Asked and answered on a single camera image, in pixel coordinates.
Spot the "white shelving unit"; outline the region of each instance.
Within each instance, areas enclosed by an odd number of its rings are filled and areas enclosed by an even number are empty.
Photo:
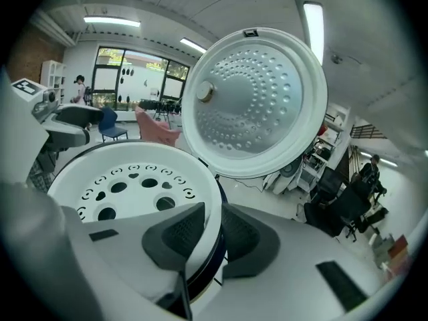
[[[63,103],[64,81],[66,79],[66,66],[55,61],[43,62],[41,66],[40,84],[54,90],[57,99]]]

